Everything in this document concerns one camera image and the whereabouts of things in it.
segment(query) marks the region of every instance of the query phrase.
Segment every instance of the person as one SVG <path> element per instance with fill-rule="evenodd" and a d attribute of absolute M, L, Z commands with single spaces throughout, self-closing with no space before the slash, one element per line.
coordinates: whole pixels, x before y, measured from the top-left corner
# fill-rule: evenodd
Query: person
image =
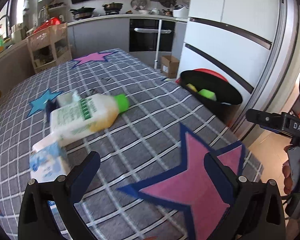
<path fill-rule="evenodd" d="M 292 145 L 288 145 L 284 148 L 285 152 Z M 291 178 L 291 168 L 289 166 L 289 161 L 286 161 L 282 165 L 282 173 L 284 175 L 284 193 L 290 194 L 292 191 L 292 178 Z M 300 218 L 299 219 L 291 219 L 289 218 L 289 222 L 286 226 L 286 240 L 298 239 L 300 237 Z"/>

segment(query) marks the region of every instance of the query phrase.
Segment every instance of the pink star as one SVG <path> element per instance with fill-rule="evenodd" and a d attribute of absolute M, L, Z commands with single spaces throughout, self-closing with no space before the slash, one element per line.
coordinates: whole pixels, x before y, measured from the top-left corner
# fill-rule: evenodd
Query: pink star
<path fill-rule="evenodd" d="M 197 240 L 206 240 L 218 225 L 226 208 L 218 191 L 203 166 L 209 150 L 189 133 L 186 133 L 187 170 L 141 189 L 140 191 L 168 201 L 191 206 Z M 242 146 L 218 156 L 233 171 L 238 170 Z"/>
<path fill-rule="evenodd" d="M 96 52 L 96 53 L 92 53 L 92 54 L 89 54 L 89 55 L 84 56 L 84 57 L 76 58 L 76 59 L 74 59 L 74 61 L 80 61 L 80 62 L 75 64 L 74 67 L 82 65 L 82 64 L 87 63 L 89 61 L 107 61 L 104 57 L 108 56 L 110 54 L 113 54 L 113 52 L 107 52 L 107 53 L 101 53 L 101 54 Z"/>

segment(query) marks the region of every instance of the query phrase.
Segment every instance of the green object in trash can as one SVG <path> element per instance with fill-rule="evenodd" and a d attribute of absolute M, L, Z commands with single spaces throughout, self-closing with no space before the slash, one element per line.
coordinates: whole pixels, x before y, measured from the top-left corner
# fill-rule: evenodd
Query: green object in trash can
<path fill-rule="evenodd" d="M 214 92 L 210 91 L 210 90 L 201 89 L 198 93 L 200 95 L 202 95 L 203 97 L 205 97 L 205 98 L 208 98 L 208 99 L 213 100 L 213 101 L 217 101 L 216 94 Z"/>

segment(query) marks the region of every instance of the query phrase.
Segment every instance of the rice cooker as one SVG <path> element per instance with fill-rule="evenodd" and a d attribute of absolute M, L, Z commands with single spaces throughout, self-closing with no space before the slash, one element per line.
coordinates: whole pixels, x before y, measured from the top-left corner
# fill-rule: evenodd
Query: rice cooker
<path fill-rule="evenodd" d="M 173 17 L 187 19 L 189 9 L 183 5 L 177 5 L 173 10 Z"/>

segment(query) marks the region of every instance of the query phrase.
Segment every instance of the screw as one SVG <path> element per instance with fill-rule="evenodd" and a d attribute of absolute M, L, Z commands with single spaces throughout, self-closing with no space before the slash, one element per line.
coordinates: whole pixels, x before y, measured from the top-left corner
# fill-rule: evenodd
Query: screw
<path fill-rule="evenodd" d="M 34 184 L 35 183 L 35 179 L 29 179 L 29 181 L 28 181 L 28 184 L 29 185 L 32 185 L 32 184 Z"/>
<path fill-rule="evenodd" d="M 239 181 L 240 182 L 246 182 L 247 181 L 247 178 L 245 176 L 240 176 L 239 177 Z"/>
<path fill-rule="evenodd" d="M 275 186 L 275 184 L 276 184 L 276 182 L 275 182 L 274 179 L 270 179 L 270 180 L 269 180 L 269 183 L 270 183 L 272 186 Z"/>
<path fill-rule="evenodd" d="M 59 182 L 63 182 L 65 179 L 66 179 L 65 175 L 60 175 L 57 177 L 57 181 L 59 181 Z"/>

